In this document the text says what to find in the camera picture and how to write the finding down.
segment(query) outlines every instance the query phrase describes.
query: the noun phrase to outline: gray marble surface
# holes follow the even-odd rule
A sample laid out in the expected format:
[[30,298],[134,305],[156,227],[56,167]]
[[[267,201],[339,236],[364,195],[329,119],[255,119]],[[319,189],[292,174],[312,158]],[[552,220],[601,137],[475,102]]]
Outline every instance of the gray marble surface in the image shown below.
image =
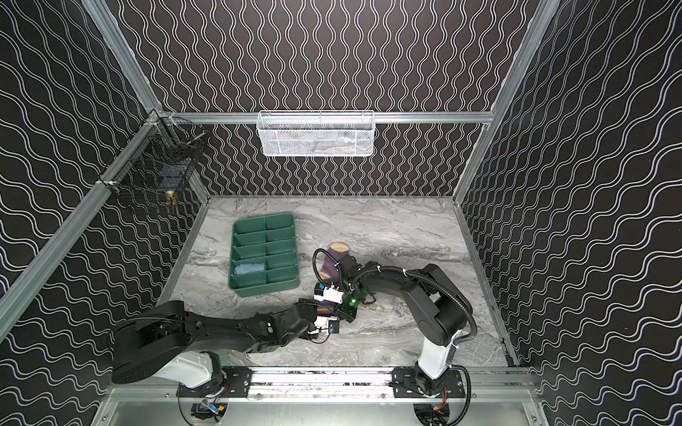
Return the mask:
[[[294,290],[241,298],[228,288],[232,224],[244,217],[291,212],[296,221],[301,284]],[[479,327],[464,342],[455,363],[506,366],[500,339],[446,198],[217,198],[213,199],[171,299],[186,309],[220,318],[245,318],[286,309],[299,297],[312,298],[311,256],[334,241],[348,244],[358,262],[370,260],[408,269],[439,265],[471,302]],[[423,335],[402,299],[378,294],[352,323],[324,344],[296,339],[267,354],[222,353],[234,365],[350,366],[412,365]]]

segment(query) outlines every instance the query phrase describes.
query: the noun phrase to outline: white wire basket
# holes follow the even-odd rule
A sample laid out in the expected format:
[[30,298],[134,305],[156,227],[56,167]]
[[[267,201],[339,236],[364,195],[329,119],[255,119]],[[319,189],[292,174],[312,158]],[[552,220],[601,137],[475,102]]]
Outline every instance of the white wire basket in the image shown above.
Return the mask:
[[374,153],[374,111],[271,111],[258,113],[263,154],[368,157]]

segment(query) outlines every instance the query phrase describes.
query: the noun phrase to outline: black mesh basket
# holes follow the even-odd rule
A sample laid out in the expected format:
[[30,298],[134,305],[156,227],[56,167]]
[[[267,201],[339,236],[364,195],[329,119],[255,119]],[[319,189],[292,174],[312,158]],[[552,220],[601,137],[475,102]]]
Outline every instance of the black mesh basket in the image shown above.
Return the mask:
[[208,133],[200,125],[172,117],[156,127],[107,186],[121,207],[135,213],[175,214]]

